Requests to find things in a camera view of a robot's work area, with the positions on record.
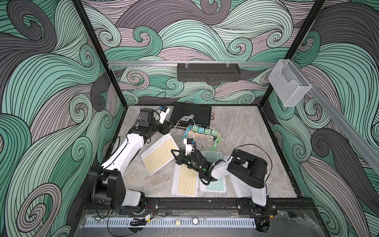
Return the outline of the yellow keyboard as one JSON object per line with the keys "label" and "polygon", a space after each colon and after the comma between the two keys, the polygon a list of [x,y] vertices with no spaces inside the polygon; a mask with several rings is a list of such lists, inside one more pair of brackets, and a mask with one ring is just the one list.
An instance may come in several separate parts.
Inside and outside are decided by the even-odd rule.
{"label": "yellow keyboard", "polygon": [[175,164],[171,194],[185,197],[197,197],[198,173],[185,165]]}
{"label": "yellow keyboard", "polygon": [[141,154],[141,159],[149,176],[154,175],[174,159],[171,150],[178,150],[178,146],[170,134],[161,137],[156,143]]}

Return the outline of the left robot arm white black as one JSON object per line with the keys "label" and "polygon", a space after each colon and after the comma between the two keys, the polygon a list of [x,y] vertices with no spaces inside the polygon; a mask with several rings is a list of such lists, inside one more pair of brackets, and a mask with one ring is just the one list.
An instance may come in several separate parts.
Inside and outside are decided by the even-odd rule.
{"label": "left robot arm white black", "polygon": [[129,129],[124,142],[103,164],[92,168],[87,175],[89,202],[95,206],[113,210],[124,206],[140,206],[142,192],[128,190],[124,184],[123,173],[146,142],[156,133],[169,133],[171,123],[143,122],[142,126]]}

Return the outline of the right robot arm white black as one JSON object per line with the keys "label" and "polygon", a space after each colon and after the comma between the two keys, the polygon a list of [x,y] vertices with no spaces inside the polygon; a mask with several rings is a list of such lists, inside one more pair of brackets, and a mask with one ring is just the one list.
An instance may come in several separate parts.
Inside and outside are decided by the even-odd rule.
{"label": "right robot arm white black", "polygon": [[252,190],[252,202],[264,207],[267,203],[266,180],[268,179],[267,161],[242,151],[234,149],[227,160],[209,162],[199,150],[190,153],[184,150],[171,150],[177,165],[185,165],[195,171],[204,185],[217,181],[221,177],[233,175]]}

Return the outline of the white keyboard far right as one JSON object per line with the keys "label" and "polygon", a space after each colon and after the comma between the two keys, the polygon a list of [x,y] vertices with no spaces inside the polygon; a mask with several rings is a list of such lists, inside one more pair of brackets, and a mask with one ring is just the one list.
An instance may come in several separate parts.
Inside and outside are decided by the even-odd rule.
{"label": "white keyboard far right", "polygon": [[232,185],[234,187],[235,193],[236,193],[238,198],[242,198],[242,197],[250,197],[251,198],[252,190],[251,190],[251,187],[249,185],[247,185],[242,180],[240,180],[239,178],[237,178],[236,176],[234,176],[232,174],[224,175],[223,178],[225,178],[226,176],[229,176],[231,178]]}

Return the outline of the wooden power strip green plugs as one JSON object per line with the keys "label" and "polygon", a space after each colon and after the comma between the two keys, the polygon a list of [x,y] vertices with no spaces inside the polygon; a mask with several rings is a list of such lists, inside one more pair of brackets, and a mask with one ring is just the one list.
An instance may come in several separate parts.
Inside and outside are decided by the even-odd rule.
{"label": "wooden power strip green plugs", "polygon": [[212,127],[202,127],[200,125],[194,125],[188,132],[188,136],[198,136],[208,141],[216,140],[221,137],[221,133]]}

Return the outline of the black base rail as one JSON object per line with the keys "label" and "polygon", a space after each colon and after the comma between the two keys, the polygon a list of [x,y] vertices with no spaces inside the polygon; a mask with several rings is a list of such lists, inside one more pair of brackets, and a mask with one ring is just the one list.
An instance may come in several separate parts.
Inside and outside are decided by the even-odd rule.
{"label": "black base rail", "polygon": [[190,211],[225,211],[232,215],[247,215],[249,217],[266,217],[287,211],[298,214],[301,211],[317,212],[316,206],[310,198],[269,198],[266,207],[258,207],[248,198],[145,198],[145,208],[122,207],[113,213],[121,215],[142,216],[154,213],[158,216],[168,216],[173,212],[188,213]]}

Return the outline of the black wall tray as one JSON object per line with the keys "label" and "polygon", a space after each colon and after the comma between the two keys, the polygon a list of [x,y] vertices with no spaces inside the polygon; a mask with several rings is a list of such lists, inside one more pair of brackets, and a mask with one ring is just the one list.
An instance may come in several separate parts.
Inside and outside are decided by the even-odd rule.
{"label": "black wall tray", "polygon": [[236,63],[179,63],[177,80],[180,82],[237,82],[241,70]]}

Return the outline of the clear acrylic wall holder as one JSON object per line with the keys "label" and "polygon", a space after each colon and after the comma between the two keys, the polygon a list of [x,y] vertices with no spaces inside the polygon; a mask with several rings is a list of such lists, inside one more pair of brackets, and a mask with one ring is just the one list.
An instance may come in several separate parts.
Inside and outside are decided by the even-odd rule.
{"label": "clear acrylic wall holder", "polygon": [[301,67],[289,59],[279,60],[268,80],[284,107],[295,107],[311,89]]}

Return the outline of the aluminium wall rail right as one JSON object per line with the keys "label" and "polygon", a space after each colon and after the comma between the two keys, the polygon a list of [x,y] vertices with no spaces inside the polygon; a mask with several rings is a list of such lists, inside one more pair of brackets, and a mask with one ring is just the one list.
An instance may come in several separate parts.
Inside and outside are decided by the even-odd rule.
{"label": "aluminium wall rail right", "polygon": [[311,85],[311,94],[320,103],[335,125],[347,137],[355,150],[364,158],[372,169],[379,172],[379,153],[372,147],[359,131],[343,115],[343,103],[338,89],[329,76],[315,66],[306,66],[302,70],[293,62],[295,72],[300,73]]}

